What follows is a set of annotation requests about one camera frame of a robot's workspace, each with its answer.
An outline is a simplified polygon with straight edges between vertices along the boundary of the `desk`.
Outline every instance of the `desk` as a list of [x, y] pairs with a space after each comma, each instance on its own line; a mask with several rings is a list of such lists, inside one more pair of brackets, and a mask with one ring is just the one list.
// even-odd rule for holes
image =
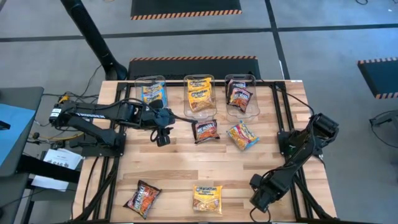
[[[116, 96], [117, 82], [103, 82], [98, 103], [111, 104]], [[302, 82], [286, 81], [287, 92], [307, 102]], [[260, 115], [248, 124], [260, 141], [247, 151], [241, 152], [233, 144], [226, 131], [235, 125], [226, 120], [224, 88], [216, 87], [219, 141], [207, 141], [194, 145], [190, 123], [176, 121], [172, 125], [171, 144], [157, 147], [149, 141], [150, 131], [128, 129], [126, 148], [120, 159], [111, 222], [251, 222], [249, 199], [253, 191], [249, 180], [253, 174], [263, 174], [284, 163], [279, 153], [276, 133], [279, 130], [272, 91], [266, 86], [258, 86], [257, 100]], [[168, 87], [167, 94], [170, 108], [178, 116], [183, 113], [183, 87]], [[134, 88], [130, 97], [135, 97]], [[279, 95], [283, 109], [282, 96]], [[308, 108], [293, 98], [289, 99], [294, 125], [297, 129], [306, 127], [310, 113]], [[95, 124], [109, 128], [105, 120], [97, 119]], [[84, 161], [80, 181], [76, 192], [73, 213], [80, 214], [87, 178], [94, 158]], [[88, 186], [88, 204], [97, 191], [101, 173], [102, 158], [94, 168]], [[314, 158], [304, 165], [308, 189], [318, 203], [332, 216], [336, 216], [327, 177], [323, 165]], [[123, 205], [132, 197], [141, 179], [148, 184], [163, 189], [156, 203], [151, 208], [147, 220]], [[192, 188], [199, 185], [222, 185], [222, 215], [200, 213], [192, 210]], [[107, 192], [101, 204], [100, 218], [104, 216]], [[270, 206], [272, 219], [276, 221], [295, 220], [290, 194]], [[267, 220], [267, 214], [256, 210], [256, 220]]]
[[[2, 88], [0, 89], [0, 103], [11, 106], [18, 106], [30, 110], [37, 110], [39, 107], [42, 87], [28, 88]], [[33, 124], [34, 117], [29, 121], [25, 130], [19, 136], [6, 160], [0, 166], [0, 206], [5, 202], [10, 202], [21, 198], [29, 177], [27, 173], [15, 174], [19, 159], [25, 148], [25, 143]], [[4, 207], [4, 215], [0, 223], [14, 223], [15, 215], [18, 211], [19, 202], [14, 202]]]

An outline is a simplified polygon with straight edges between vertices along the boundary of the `concrete floor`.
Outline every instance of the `concrete floor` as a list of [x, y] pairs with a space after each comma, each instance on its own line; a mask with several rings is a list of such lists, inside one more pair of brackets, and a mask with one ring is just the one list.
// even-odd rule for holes
[[[263, 0], [241, 0], [243, 14], [233, 16], [130, 21], [131, 0], [83, 0], [103, 34], [175, 30], [269, 28]], [[272, 0], [278, 27], [343, 26], [398, 23], [398, 4], [390, 0]], [[59, 1], [7, 0], [0, 12], [0, 38], [79, 35]], [[398, 107], [397, 100], [375, 100], [356, 61], [396, 57], [398, 29], [280, 32], [291, 79], [303, 80], [309, 103], [340, 123], [337, 140], [325, 152], [326, 171], [342, 220], [396, 223], [398, 149], [372, 134], [369, 118]], [[179, 55], [257, 55], [262, 78], [281, 79], [272, 33], [211, 34], [106, 39], [123, 65], [131, 57]], [[99, 65], [84, 40], [0, 42], [0, 87], [42, 86], [46, 93], [81, 93]], [[99, 70], [88, 94], [99, 92]], [[46, 123], [56, 99], [43, 97], [36, 119]], [[34, 131], [53, 135], [51, 128]], [[397, 130], [377, 128], [380, 137], [398, 145]], [[48, 146], [27, 145], [33, 156]], [[71, 199], [35, 204], [31, 223], [63, 222]], [[21, 219], [19, 212], [16, 223]]]

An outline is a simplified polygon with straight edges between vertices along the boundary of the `black floor mat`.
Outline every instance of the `black floor mat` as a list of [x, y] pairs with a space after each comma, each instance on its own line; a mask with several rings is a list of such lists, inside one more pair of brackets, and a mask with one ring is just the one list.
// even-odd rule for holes
[[170, 19], [241, 14], [239, 0], [132, 0], [131, 19]]
[[398, 97], [398, 59], [379, 58], [358, 61], [366, 83], [376, 99]]
[[210, 74], [223, 80], [230, 74], [252, 74], [260, 79], [256, 56], [150, 57], [132, 58], [128, 80], [163, 75], [166, 80], [183, 80], [186, 75]]

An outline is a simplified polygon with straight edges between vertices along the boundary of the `butcher block tabletop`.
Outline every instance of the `butcher block tabletop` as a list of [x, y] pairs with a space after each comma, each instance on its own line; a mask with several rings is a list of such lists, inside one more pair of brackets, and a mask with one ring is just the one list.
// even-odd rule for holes
[[[99, 104], [114, 102], [117, 84], [118, 82], [103, 82], [99, 93]], [[307, 102], [301, 81], [286, 81], [285, 84], [287, 93]], [[205, 141], [195, 145], [191, 124], [180, 120], [171, 125], [174, 127], [170, 134], [171, 144], [163, 147], [157, 147], [155, 142], [149, 140], [151, 131], [127, 129], [126, 147], [124, 155], [120, 158], [114, 192], [111, 222], [251, 222], [249, 216], [253, 208], [249, 202], [253, 195], [253, 190], [249, 186], [251, 177], [253, 174], [262, 175], [284, 164], [277, 143], [276, 134], [279, 127], [272, 91], [267, 86], [256, 87], [257, 102], [261, 112], [254, 120], [247, 123], [247, 126], [260, 140], [249, 149], [240, 151], [226, 134], [226, 131], [237, 122], [229, 122], [226, 118], [224, 87], [215, 89], [218, 112], [214, 119], [217, 119], [220, 140]], [[181, 117], [185, 117], [183, 94], [183, 87], [167, 87], [169, 108]], [[284, 124], [287, 127], [282, 94], [279, 92], [278, 94]], [[130, 97], [135, 96], [136, 91], [132, 88]], [[310, 117], [308, 108], [291, 97], [289, 103], [295, 128], [305, 128]], [[109, 128], [107, 120], [96, 119], [94, 123], [101, 128]], [[89, 157], [83, 163], [73, 204], [73, 214], [76, 217], [82, 211], [83, 195], [94, 160], [94, 157]], [[100, 157], [93, 170], [86, 206], [97, 191], [102, 161], [103, 158]], [[323, 164], [315, 158], [310, 158], [303, 169], [309, 191], [325, 211], [335, 217], [336, 212]], [[162, 189], [146, 220], [131, 209], [123, 207], [136, 191], [138, 180]], [[223, 186], [222, 214], [196, 212], [192, 209], [194, 185]], [[300, 210], [305, 217], [299, 189], [297, 192]], [[107, 199], [108, 191], [101, 201], [100, 218], [104, 217]], [[271, 204], [269, 211], [273, 221], [295, 220], [290, 193]], [[257, 221], [268, 220], [268, 214], [259, 210], [253, 212], [253, 217]]]

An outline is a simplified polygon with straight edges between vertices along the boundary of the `clear plastic bin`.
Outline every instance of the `clear plastic bin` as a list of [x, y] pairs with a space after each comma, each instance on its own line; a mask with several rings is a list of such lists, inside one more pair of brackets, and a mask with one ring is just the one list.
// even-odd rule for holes
[[[214, 102], [213, 106], [204, 108], [200, 111], [192, 111], [189, 100], [188, 100], [188, 81], [189, 80], [199, 80], [204, 78], [211, 78], [211, 100]], [[213, 119], [214, 115], [217, 114], [216, 105], [216, 91], [213, 75], [187, 75], [184, 78], [184, 114], [188, 117], [198, 120]]]
[[244, 122], [252, 121], [259, 113], [260, 109], [257, 104], [257, 94], [256, 94], [256, 78], [253, 75], [227, 75], [225, 76], [225, 98], [227, 98], [227, 86], [229, 81], [233, 79], [237, 82], [243, 82], [246, 84], [247, 91], [253, 93], [250, 98], [246, 112], [243, 113], [239, 108], [231, 105], [226, 105], [227, 120], [229, 122], [239, 122], [243, 120]]
[[163, 108], [169, 107], [169, 103], [168, 103], [168, 99], [167, 99], [166, 79], [162, 75], [138, 78], [135, 81], [136, 98], [139, 99], [139, 100], [143, 100], [142, 99], [142, 94], [141, 94], [142, 93], [142, 87], [143, 86], [152, 86], [152, 85], [155, 85], [156, 83], [162, 83], [163, 84], [164, 94], [166, 96], [166, 101], [163, 104]]

